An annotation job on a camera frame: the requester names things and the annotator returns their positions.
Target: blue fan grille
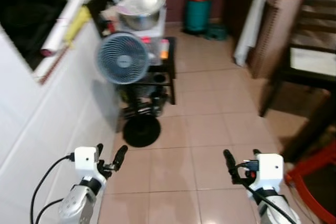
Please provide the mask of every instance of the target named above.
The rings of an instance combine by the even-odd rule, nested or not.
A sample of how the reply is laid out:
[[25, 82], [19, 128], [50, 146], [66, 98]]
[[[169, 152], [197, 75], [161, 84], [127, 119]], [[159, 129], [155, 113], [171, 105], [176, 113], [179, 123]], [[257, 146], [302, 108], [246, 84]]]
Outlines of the blue fan grille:
[[[120, 61], [124, 58], [130, 61], [121, 64]], [[98, 66], [102, 74], [116, 84], [139, 81], [145, 76], [149, 64], [146, 45], [130, 33], [110, 35], [103, 40], [98, 52]]]

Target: teal gas cylinder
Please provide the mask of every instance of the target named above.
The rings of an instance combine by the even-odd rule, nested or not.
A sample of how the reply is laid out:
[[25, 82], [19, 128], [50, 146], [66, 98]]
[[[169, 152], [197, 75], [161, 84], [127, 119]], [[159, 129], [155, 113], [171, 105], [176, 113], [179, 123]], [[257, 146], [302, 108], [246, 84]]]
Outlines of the teal gas cylinder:
[[203, 33], [208, 24], [211, 0], [187, 0], [185, 12], [185, 31]]

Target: electric fan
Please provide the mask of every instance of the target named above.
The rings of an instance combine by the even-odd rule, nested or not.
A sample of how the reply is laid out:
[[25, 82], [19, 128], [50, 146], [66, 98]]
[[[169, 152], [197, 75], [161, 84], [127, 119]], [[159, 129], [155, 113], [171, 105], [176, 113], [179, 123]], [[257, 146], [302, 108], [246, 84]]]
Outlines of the electric fan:
[[134, 147], [154, 143], [160, 135], [160, 123], [151, 114], [139, 114], [139, 99], [132, 85], [146, 75], [150, 65], [146, 45], [131, 33], [113, 33], [102, 41], [97, 62], [108, 81], [125, 85], [129, 106], [135, 112], [123, 128], [125, 141]]

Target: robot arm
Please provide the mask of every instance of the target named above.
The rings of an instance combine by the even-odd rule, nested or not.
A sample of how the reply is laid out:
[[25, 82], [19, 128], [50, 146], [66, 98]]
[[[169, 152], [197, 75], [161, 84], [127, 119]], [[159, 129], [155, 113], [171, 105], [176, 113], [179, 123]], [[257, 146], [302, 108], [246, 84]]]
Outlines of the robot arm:
[[89, 224], [100, 190], [104, 190], [106, 181], [112, 172], [120, 169], [127, 146], [122, 146], [111, 164], [104, 165], [99, 160], [103, 145], [97, 147], [79, 147], [75, 149], [75, 167], [82, 177], [79, 185], [74, 185], [59, 207], [61, 224]]
[[[278, 154], [262, 154], [254, 150], [256, 160], [246, 160], [236, 165], [229, 150], [224, 150], [226, 165], [233, 184], [240, 184], [248, 190], [247, 195], [258, 205], [261, 224], [301, 224], [296, 212], [290, 208], [284, 195], [279, 195], [283, 178], [284, 160]], [[244, 167], [246, 178], [241, 178], [238, 168]]]

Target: white wall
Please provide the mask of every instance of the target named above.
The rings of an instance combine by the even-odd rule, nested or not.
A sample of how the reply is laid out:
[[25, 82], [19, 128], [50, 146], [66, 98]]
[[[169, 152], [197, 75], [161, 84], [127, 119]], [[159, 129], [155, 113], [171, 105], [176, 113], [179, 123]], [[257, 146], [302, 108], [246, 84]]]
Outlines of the white wall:
[[[41, 86], [0, 30], [1, 223], [29, 223], [35, 186], [54, 161], [75, 147], [103, 143], [101, 157], [110, 159], [119, 107], [113, 86], [96, 68], [99, 43], [93, 23], [87, 23], [74, 47]], [[61, 164], [41, 187], [35, 216], [78, 181], [74, 164]], [[47, 210], [41, 223], [57, 223], [57, 208]]]

